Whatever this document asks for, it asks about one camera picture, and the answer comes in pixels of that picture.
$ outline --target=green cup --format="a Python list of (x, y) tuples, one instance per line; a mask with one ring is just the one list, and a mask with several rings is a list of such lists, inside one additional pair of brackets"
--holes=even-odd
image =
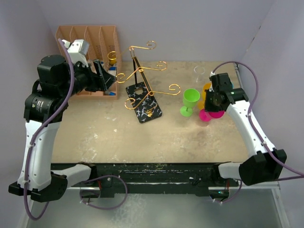
[(186, 89), (182, 102), (185, 106), (180, 108), (180, 114), (189, 117), (193, 114), (193, 107), (197, 104), (200, 99), (200, 93), (196, 89)]

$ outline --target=white wall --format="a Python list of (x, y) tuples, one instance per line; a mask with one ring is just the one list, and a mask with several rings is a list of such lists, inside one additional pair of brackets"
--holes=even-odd
[(17, 226), (22, 197), (8, 193), (20, 174), (25, 148), (24, 101), (38, 78), (41, 58), (57, 52), (55, 39), (34, 0), (0, 1), (0, 221)]
[[(242, 61), (256, 72), (260, 93), (253, 110), (266, 134), (285, 149), (287, 164), (304, 172), (304, 1), (277, 0)], [(241, 69), (249, 97), (252, 76)], [(293, 228), (304, 225), (304, 180), (281, 182), (281, 192)]]
[(59, 25), (116, 25), (121, 49), (155, 40), (149, 60), (240, 60), (274, 0), (37, 0)]

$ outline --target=purple cable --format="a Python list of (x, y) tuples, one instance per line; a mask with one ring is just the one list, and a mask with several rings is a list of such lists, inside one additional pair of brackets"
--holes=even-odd
[(297, 177), (286, 177), (286, 178), (281, 178), (281, 179), (278, 179), (278, 181), (286, 181), (286, 180), (292, 180), (292, 179), (299, 179), (299, 178), (304, 178), (304, 173), (300, 172), (300, 171), (297, 171), (295, 169), (293, 169), (292, 167), (289, 167), (288, 165), (285, 165), (283, 162), (281, 162), (280, 160), (278, 160), (274, 154), (272, 153), (272, 151), (269, 149), (268, 145), (266, 143), (264, 143), (264, 139), (263, 137), (261, 136), (261, 134), (258, 132), (258, 130), (256, 129), (256, 127), (254, 126), (253, 122), (252, 122), (252, 119), (251, 119), (251, 115), (250, 115), (250, 112), (251, 112), (251, 109), (252, 109), (252, 106), (253, 104), (255, 103), (256, 101), (256, 98), (257, 98), (257, 94), (258, 94), (258, 81), (257, 81), (257, 76), (256, 74), (253, 72), (253, 70), (247, 66), (246, 64), (244, 63), (240, 63), (240, 62), (237, 62), (237, 61), (229, 61), (229, 62), (224, 62), (220, 65), (218, 65), (212, 72), (214, 73), (219, 67), (221, 67), (222, 65), (224, 64), (227, 64), (227, 63), (236, 63), (236, 64), (240, 64), (244, 67), (246, 67), (253, 75), (254, 79), (255, 79), (255, 82), (256, 82), (256, 94), (254, 96), (254, 98), (252, 99), (252, 102), (248, 108), (248, 120), (250, 122), (250, 125), (252, 127), (252, 129), (254, 130), (254, 132), (257, 134), (258, 138), (260, 139), (261, 143), (263, 144), (263, 146), (266, 148), (267, 152), (269, 153), (269, 155), (271, 156), (271, 158), (273, 160), (275, 160), (276, 163), (278, 163), (279, 165), (281, 165), (282, 167), (288, 169), (289, 171), (293, 172), (293, 173), (296, 173), (298, 174), (299, 176)]
[(93, 204), (88, 203), (87, 201), (84, 201), (84, 200), (82, 199), (82, 196), (81, 196), (82, 191), (80, 191), (80, 192), (79, 192), (79, 196), (80, 196), (81, 201), (82, 201), (84, 204), (86, 204), (86, 205), (88, 205), (88, 206), (90, 206), (90, 207), (92, 207), (92, 208), (96, 208), (96, 209), (100, 209), (100, 210), (113, 210), (113, 209), (116, 209), (116, 208), (120, 207), (121, 205), (123, 205), (123, 203), (126, 201), (126, 199), (127, 199), (127, 197), (128, 197), (128, 188), (127, 188), (127, 184), (126, 184), (126, 183), (123, 181), (123, 179), (121, 179), (120, 177), (117, 177), (117, 176), (114, 176), (114, 175), (105, 175), (105, 176), (102, 176), (102, 177), (97, 177), (97, 178), (94, 178), (94, 179), (91, 179), (91, 180), (84, 181), (83, 183), (89, 183), (89, 182), (93, 182), (93, 181), (97, 181), (97, 180), (101, 180), (101, 179), (109, 178), (109, 177), (114, 177), (114, 178), (120, 180), (120, 181), (123, 183), (123, 185), (124, 185), (124, 188), (125, 188), (125, 195), (124, 195), (123, 200), (122, 200), (119, 204), (117, 204), (116, 206), (113, 206), (113, 207), (109, 207), (109, 208), (98, 207), (98, 206), (95, 206), (95, 205), (93, 205)]
[(69, 90), (68, 90), (68, 93), (66, 95), (66, 98), (64, 99), (63, 103), (60, 105), (60, 107), (37, 129), (37, 131), (33, 134), (33, 137), (32, 139), (30, 140), (30, 147), (28, 149), (28, 154), (27, 154), (27, 159), (26, 159), (26, 163), (25, 163), (25, 170), (24, 170), (24, 189), (23, 189), (23, 201), (24, 201), (24, 207), (25, 207), (25, 211), (26, 213), (28, 214), (28, 217), (31, 219), (31, 220), (38, 220), (40, 219), (44, 212), (46, 211), (47, 207), (48, 207), (48, 203), (47, 202), (41, 212), (41, 214), (38, 216), (38, 217), (34, 217), (31, 212), (30, 212), (30, 209), (29, 209), (29, 203), (28, 203), (28, 180), (29, 180), (29, 163), (30, 163), (30, 158), (32, 156), (32, 151), (33, 151), (33, 147), (34, 147), (34, 143), (35, 143), (35, 140), (37, 138), (37, 136), (39, 135), (39, 133), (41, 132), (41, 130), (46, 127), (61, 111), (62, 109), (66, 106), (69, 98), (71, 97), (72, 95), (72, 92), (73, 92), (73, 87), (74, 87), (74, 68), (73, 68), (73, 63), (72, 63), (72, 60), (71, 60), (71, 57), (69, 55), (69, 53), (67, 52), (67, 49), (64, 45), (64, 43), (62, 42), (61, 39), (58, 39), (65, 55), (66, 55), (66, 58), (67, 58), (67, 61), (68, 61), (68, 64), (69, 64), (69, 67), (70, 67), (70, 74), (71, 74), (71, 82), (70, 82), (70, 87), (69, 87)]
[(228, 198), (228, 200), (225, 200), (225, 201), (214, 200), (214, 202), (218, 202), (220, 204), (223, 204), (223, 203), (228, 203), (228, 202), (232, 201), (240, 193), (240, 191), (242, 189), (242, 186), (243, 186), (243, 181), (240, 180), (239, 188), (238, 188), (237, 192), (234, 193), (234, 195), (232, 197)]

